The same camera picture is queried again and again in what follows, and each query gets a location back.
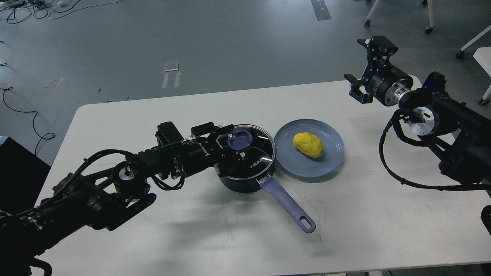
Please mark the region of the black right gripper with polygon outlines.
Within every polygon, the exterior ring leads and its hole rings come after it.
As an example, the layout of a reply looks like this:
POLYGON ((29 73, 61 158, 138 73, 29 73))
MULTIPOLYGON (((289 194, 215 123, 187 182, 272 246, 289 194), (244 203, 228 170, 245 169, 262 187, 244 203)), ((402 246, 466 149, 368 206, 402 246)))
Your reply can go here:
POLYGON ((373 103, 373 97, 385 106, 398 104, 399 96, 414 85, 412 77, 396 66, 388 65, 398 47, 385 36, 359 38, 357 43, 367 52, 367 65, 362 74, 366 79, 358 80, 352 74, 344 74, 350 85, 349 95, 361 104, 373 103), (365 85, 367 93, 362 93, 361 87, 365 85))

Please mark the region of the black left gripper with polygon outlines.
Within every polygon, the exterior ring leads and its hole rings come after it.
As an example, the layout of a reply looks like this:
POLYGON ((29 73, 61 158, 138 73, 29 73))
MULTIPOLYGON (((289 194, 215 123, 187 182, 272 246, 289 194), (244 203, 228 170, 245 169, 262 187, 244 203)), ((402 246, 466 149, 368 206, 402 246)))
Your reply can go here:
POLYGON ((216 140, 234 130, 234 125, 215 126, 213 122, 191 128, 191 135, 179 142, 178 153, 182 175, 194 175, 216 164, 218 175, 232 175, 245 164, 245 151, 223 149, 216 140))

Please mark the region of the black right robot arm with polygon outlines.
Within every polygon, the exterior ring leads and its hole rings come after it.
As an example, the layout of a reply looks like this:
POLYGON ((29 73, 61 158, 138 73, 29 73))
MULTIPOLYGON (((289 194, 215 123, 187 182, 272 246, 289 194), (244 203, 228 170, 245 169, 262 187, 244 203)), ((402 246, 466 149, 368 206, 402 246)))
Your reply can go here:
POLYGON ((397 106, 379 139, 379 157, 386 171, 402 185, 438 191, 490 191, 490 120, 452 99, 444 75, 433 71, 418 89, 413 79, 391 64, 398 47, 385 36, 360 38, 367 52, 361 79, 345 74, 349 95, 361 104, 377 100, 397 106), (456 185, 429 186, 407 180, 386 163, 384 145, 393 129, 403 143, 431 150, 439 159, 438 169, 456 185))

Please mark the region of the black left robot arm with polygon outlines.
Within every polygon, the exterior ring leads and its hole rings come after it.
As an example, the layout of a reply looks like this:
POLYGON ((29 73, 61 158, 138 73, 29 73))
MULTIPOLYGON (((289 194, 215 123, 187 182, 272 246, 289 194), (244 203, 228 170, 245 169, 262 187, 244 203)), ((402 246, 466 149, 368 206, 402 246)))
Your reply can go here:
POLYGON ((29 276, 37 267, 50 276, 51 265, 38 256, 84 226, 112 231, 149 207, 156 195, 147 179, 175 191, 186 178, 216 164, 219 175, 235 171, 253 143, 251 133, 212 122, 192 127, 187 138, 164 122, 155 137, 157 146, 139 153, 98 151, 39 206, 15 215, 2 211, 1 275, 29 276))

